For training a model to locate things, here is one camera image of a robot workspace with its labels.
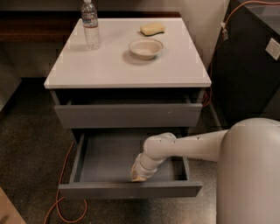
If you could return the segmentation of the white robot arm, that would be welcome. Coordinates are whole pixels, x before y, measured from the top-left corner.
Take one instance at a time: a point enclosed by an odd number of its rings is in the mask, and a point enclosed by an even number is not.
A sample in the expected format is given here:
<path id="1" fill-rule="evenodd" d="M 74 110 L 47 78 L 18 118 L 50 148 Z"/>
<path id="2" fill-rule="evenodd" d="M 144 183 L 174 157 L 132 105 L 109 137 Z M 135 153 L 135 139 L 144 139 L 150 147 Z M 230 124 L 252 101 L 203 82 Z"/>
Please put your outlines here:
<path id="1" fill-rule="evenodd" d="M 151 178 L 169 157 L 218 164 L 217 224 L 280 224 L 279 121 L 251 118 L 197 136 L 151 136 L 132 166 L 132 179 Z"/>

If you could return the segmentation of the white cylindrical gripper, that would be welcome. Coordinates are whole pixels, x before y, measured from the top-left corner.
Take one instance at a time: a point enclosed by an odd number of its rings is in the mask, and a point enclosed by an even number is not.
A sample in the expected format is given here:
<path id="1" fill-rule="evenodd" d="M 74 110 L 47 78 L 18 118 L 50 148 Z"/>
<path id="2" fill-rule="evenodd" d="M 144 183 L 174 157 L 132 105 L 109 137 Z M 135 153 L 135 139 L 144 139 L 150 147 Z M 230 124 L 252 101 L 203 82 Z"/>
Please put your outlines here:
<path id="1" fill-rule="evenodd" d="M 164 158 L 153 159 L 144 152 L 140 153 L 130 172 L 132 181 L 143 182 L 151 178 L 164 161 Z"/>

